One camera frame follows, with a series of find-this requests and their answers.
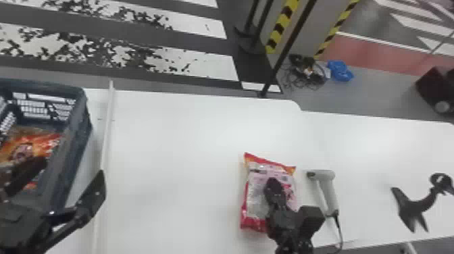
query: gray floor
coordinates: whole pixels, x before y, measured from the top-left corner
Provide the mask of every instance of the gray floor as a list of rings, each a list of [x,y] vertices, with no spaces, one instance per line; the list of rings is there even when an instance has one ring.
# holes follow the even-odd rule
[[[356,75],[356,78],[351,82],[341,83],[330,80],[317,91],[296,88],[294,90],[284,90],[283,95],[269,94],[269,98],[292,99],[298,103],[302,110],[308,111],[431,121],[445,120],[434,113],[413,89],[413,83],[418,77],[361,68],[351,68],[351,70]],[[0,77],[58,82],[87,88],[107,88],[109,82],[109,78],[105,76],[10,67],[0,67]],[[112,79],[119,90],[256,97],[256,93],[252,91],[146,82],[123,78]],[[419,254],[444,254],[452,253],[452,245],[453,239],[448,238],[416,243],[415,247]],[[343,253],[399,254],[399,249],[399,245],[391,245],[355,249]],[[316,250],[316,254],[331,253],[332,251],[332,248],[321,248]]]
[[[320,89],[286,89],[302,110],[362,116],[452,121],[435,113],[414,87],[417,76],[350,67],[350,82],[329,80]]]

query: tangled wires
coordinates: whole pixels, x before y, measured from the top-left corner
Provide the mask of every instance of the tangled wires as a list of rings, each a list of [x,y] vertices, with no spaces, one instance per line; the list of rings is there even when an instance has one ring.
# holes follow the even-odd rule
[[[313,91],[318,90],[325,84],[327,77],[324,69],[314,60],[311,66],[298,64],[294,59],[291,59],[290,64],[283,65],[281,70],[284,72],[280,78],[280,83],[284,88],[293,90],[297,88],[309,88]]]

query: black cable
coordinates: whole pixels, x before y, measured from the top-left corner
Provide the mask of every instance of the black cable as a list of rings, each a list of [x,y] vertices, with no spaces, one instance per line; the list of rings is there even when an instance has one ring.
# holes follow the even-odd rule
[[[317,63],[314,64],[317,68],[320,69],[320,72],[323,76],[320,76],[320,80],[314,80],[314,78],[308,78],[306,75],[302,74],[298,70],[297,66],[292,64],[286,64],[282,66],[281,70],[284,71],[284,75],[281,77],[280,81],[284,88],[293,89],[297,88],[308,88],[313,91],[318,90],[328,79],[324,69]]]
[[[339,232],[339,248],[335,252],[331,252],[328,254],[338,254],[344,249],[344,236],[342,235],[342,229],[341,229],[341,224],[339,223],[339,217],[336,215],[333,217],[334,221],[336,222],[337,230]]]

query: black robotic claw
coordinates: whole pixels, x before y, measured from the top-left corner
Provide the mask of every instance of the black robotic claw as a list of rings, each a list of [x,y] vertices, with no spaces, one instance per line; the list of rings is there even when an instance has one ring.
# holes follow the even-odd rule
[[[445,192],[448,192],[454,195],[453,181],[448,175],[441,173],[433,174],[430,177],[430,182],[434,186],[430,188],[429,195],[419,201],[411,201],[400,188],[391,188],[399,206],[399,216],[412,232],[415,232],[416,221],[421,224],[426,232],[429,231],[422,213],[434,205],[438,194],[445,195]]]
[[[36,166],[29,170],[40,172],[45,168],[43,158],[32,158],[12,171],[23,172],[24,166]],[[18,178],[9,179],[9,190],[0,188],[5,193],[16,193],[22,190],[25,184],[32,179],[32,174],[17,175]],[[43,213],[33,207],[17,205],[7,198],[0,204],[0,253],[1,254],[41,254],[59,243],[75,230],[85,226],[98,212],[105,200],[105,180],[103,171],[99,171],[79,200],[73,207],[61,211]],[[54,231],[53,227],[63,225]]]
[[[284,188],[275,178],[268,179],[263,191],[270,206],[266,218],[268,237],[278,244],[275,254],[313,253],[311,238],[325,221],[320,208],[306,206],[293,211],[286,204]]]

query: white floor marking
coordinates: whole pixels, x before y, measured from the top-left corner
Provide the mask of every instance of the white floor marking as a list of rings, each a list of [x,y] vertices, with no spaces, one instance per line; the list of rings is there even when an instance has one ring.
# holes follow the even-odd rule
[[[427,47],[431,49],[435,49],[440,42],[424,37],[418,37],[424,44],[427,45]],[[443,43],[441,47],[439,47],[435,52],[435,54],[441,54],[441,55],[449,55],[451,57],[454,57],[454,45],[449,44],[449,43]]]
[[[380,44],[389,45],[389,46],[392,46],[392,47],[398,47],[398,48],[402,48],[402,49],[409,49],[409,50],[418,51],[418,52],[422,52],[422,53],[429,53],[430,52],[430,50],[427,50],[427,49],[421,49],[421,48],[407,46],[407,45],[402,45],[402,44],[398,44],[398,43],[392,43],[392,42],[389,42],[389,41],[373,39],[373,38],[369,38],[369,37],[365,37],[365,36],[361,36],[361,35],[350,34],[348,32],[337,32],[337,34],[343,35],[343,36],[347,36],[347,37],[351,37],[351,38],[355,38],[355,39],[359,39],[359,40],[363,40],[363,41],[370,41],[370,42],[373,42],[373,43],[380,43]]]
[[[378,3],[381,6],[385,6],[385,7],[388,7],[388,8],[397,9],[399,11],[405,11],[405,12],[408,12],[408,13],[411,13],[411,14],[415,14],[415,15],[418,15],[418,16],[431,18],[433,20],[442,21],[439,17],[437,17],[432,12],[427,11],[425,9],[418,8],[418,7],[406,5],[406,4],[403,4],[403,3],[397,3],[397,2],[394,2],[394,1],[391,1],[391,0],[375,0],[375,2]]]
[[[419,5],[420,3],[418,3],[416,0],[404,0],[406,2],[409,2],[409,3],[414,3],[416,5]]]
[[[251,83],[251,82],[241,82],[243,89],[245,90],[254,90],[254,91],[261,91],[265,84],[259,83]],[[280,93],[280,88],[277,84],[272,84],[269,89],[272,93]]]
[[[117,20],[130,23],[155,23],[166,29],[187,32],[203,36],[227,39],[224,25],[220,20],[204,18],[189,14],[181,14],[174,11],[155,9],[131,3],[110,1],[110,0],[88,0],[86,5],[80,5],[78,1],[72,0],[0,0],[14,5],[23,5],[51,11],[64,11],[69,14],[100,17],[106,20]],[[147,15],[145,20],[137,21],[138,16]]]
[[[0,55],[238,81],[233,57],[0,23]]]
[[[399,21],[402,25],[404,25],[406,27],[409,27],[409,28],[421,30],[421,31],[424,31],[424,32],[430,32],[432,34],[439,34],[439,35],[442,35],[442,36],[448,36],[453,31],[453,29],[451,29],[451,28],[447,28],[447,27],[444,27],[444,26],[439,26],[439,25],[427,23],[427,22],[424,22],[424,21],[421,21],[421,20],[415,20],[413,18],[408,18],[408,17],[404,17],[404,16],[401,16],[401,15],[397,15],[397,14],[391,14],[391,15],[397,21]]]
[[[218,3],[216,3],[216,0],[179,0],[179,1],[218,8]]]
[[[433,8],[441,11],[443,14],[446,16],[450,17],[452,20],[454,20],[454,14],[452,14],[450,11],[448,11],[446,8],[444,8],[441,4],[439,3],[429,3]]]

